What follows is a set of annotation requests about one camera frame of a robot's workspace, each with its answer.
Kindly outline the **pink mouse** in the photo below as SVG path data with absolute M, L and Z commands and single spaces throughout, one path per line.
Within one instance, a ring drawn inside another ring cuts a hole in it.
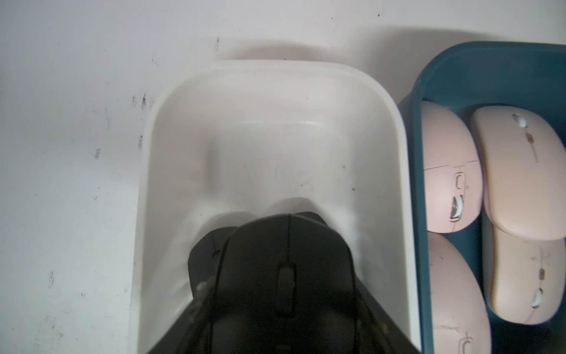
M 565 146 L 541 116 L 512 106 L 477 109 L 484 208 L 503 232 L 528 240 L 565 237 Z
M 485 214 L 481 222 L 483 294 L 490 310 L 520 325 L 550 320 L 565 291 L 565 241 L 509 235 Z
M 461 253 L 440 234 L 428 234 L 435 353 L 491 353 L 489 318 L 479 284 Z
M 469 128 L 451 110 L 422 102 L 422 147 L 427 230 L 468 227 L 481 213 L 483 174 Z

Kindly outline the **black mouse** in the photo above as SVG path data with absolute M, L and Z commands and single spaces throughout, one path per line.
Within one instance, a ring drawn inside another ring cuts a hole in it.
M 346 241 L 302 215 L 238 227 L 224 247 L 212 353 L 354 353 L 355 272 Z
M 326 221 L 319 214 L 315 212 L 298 212 L 296 213 L 296 215 L 301 216 L 302 218 L 308 218 L 311 221 L 315 221 L 317 223 L 327 226 Z
M 188 273 L 192 294 L 210 277 L 216 277 L 225 243 L 237 227 L 222 227 L 208 232 L 192 248 L 188 258 Z

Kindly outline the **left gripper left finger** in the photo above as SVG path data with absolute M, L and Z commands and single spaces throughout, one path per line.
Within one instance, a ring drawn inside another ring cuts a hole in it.
M 210 353 L 215 278 L 198 285 L 193 300 L 148 353 Z

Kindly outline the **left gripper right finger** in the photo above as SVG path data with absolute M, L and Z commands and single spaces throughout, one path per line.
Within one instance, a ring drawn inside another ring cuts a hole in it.
M 358 314 L 358 353 L 419 353 L 359 278 L 355 280 L 355 300 Z

